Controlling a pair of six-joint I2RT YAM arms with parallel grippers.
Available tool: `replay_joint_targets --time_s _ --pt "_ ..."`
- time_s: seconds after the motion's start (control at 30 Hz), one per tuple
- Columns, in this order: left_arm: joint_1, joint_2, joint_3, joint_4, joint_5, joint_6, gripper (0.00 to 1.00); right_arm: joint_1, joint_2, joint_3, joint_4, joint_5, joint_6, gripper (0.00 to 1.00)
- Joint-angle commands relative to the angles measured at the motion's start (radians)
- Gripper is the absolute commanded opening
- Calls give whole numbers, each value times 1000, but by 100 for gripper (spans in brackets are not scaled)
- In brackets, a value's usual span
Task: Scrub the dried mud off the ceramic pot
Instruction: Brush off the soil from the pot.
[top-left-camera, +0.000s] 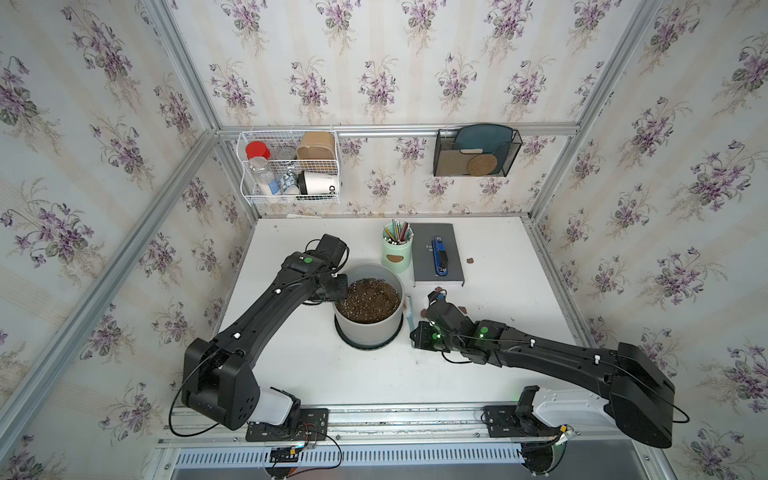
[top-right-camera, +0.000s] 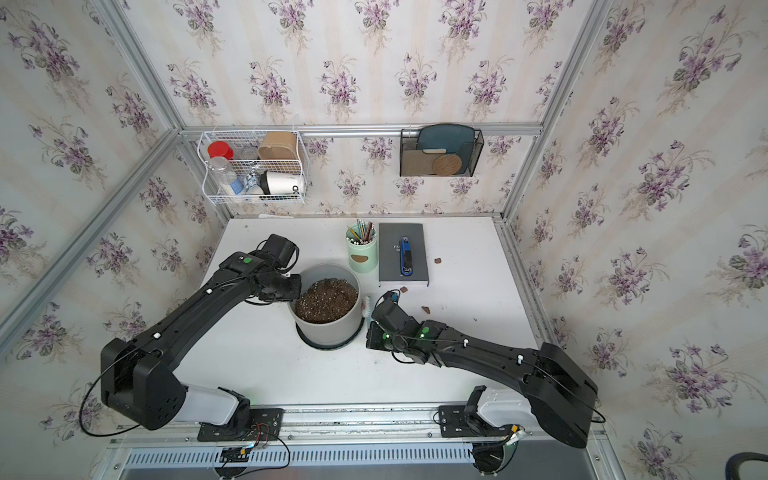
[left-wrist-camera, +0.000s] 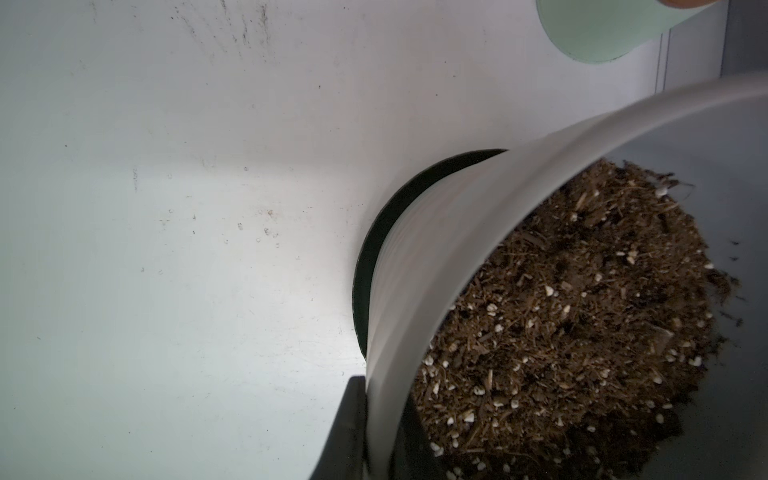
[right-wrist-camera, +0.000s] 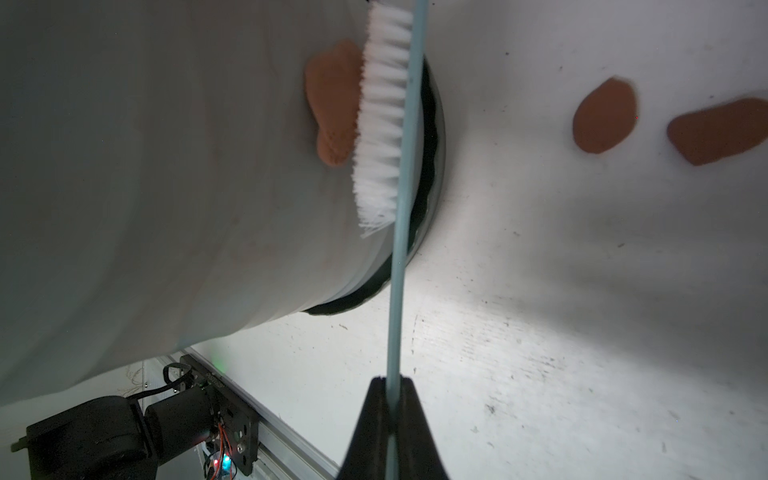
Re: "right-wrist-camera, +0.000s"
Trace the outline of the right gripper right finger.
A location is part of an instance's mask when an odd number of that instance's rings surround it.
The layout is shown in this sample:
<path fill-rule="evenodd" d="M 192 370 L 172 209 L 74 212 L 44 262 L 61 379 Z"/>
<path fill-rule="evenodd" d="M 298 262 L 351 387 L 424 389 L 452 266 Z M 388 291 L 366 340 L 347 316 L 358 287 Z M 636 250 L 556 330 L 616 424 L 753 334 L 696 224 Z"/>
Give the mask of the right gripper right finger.
<path fill-rule="evenodd" d="M 395 436 L 398 475 L 404 480 L 448 480 L 415 388 L 401 378 Z"/>

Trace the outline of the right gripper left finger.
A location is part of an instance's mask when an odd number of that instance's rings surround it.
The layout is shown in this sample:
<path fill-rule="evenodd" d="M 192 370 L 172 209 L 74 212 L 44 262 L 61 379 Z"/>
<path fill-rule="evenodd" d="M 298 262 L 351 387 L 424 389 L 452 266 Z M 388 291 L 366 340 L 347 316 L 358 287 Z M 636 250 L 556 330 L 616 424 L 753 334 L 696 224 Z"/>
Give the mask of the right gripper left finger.
<path fill-rule="evenodd" d="M 386 380 L 371 380 L 337 480 L 384 480 L 390 415 Z"/>

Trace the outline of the teal scrub brush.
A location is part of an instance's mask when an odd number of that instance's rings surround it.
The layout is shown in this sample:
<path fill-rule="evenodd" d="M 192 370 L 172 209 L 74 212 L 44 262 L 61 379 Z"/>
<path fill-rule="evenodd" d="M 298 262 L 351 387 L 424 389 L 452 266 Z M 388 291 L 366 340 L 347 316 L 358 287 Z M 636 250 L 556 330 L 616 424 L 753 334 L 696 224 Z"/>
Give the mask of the teal scrub brush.
<path fill-rule="evenodd" d="M 353 192 L 365 236 L 391 227 L 386 400 L 392 422 L 401 399 L 404 281 L 415 175 L 428 4 L 374 1 L 363 48 Z"/>

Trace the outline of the grey ceramic pot with soil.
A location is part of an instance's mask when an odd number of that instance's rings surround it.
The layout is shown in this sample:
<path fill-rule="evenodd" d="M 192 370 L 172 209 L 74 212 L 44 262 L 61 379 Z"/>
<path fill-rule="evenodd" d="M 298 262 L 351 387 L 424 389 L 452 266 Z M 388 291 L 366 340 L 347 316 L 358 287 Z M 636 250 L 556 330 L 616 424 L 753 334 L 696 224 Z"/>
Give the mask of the grey ceramic pot with soil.
<path fill-rule="evenodd" d="M 364 1 L 1 5 L 1 402 L 388 279 L 305 70 Z"/>

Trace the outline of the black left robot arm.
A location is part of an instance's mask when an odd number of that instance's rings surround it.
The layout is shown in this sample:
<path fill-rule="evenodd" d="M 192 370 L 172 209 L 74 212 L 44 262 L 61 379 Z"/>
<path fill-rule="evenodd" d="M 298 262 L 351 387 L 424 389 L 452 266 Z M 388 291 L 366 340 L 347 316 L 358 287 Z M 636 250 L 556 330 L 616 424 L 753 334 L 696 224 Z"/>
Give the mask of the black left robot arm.
<path fill-rule="evenodd" d="M 216 425 L 200 386 L 142 408 L 136 398 L 96 398 L 26 428 L 10 450 L 27 452 L 33 479 L 154 479 Z"/>

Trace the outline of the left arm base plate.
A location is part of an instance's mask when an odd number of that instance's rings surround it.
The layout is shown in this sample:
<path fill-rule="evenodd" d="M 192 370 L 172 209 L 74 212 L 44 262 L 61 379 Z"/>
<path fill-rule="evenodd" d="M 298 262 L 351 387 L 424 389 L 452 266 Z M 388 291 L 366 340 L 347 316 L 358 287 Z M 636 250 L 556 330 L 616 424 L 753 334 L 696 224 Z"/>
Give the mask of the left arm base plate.
<path fill-rule="evenodd" d="M 213 399 L 215 425 L 224 431 L 220 439 L 237 471 L 231 478 L 246 479 L 258 459 L 260 415 L 215 368 L 192 354 L 182 355 L 180 360 L 191 366 L 195 382 Z"/>

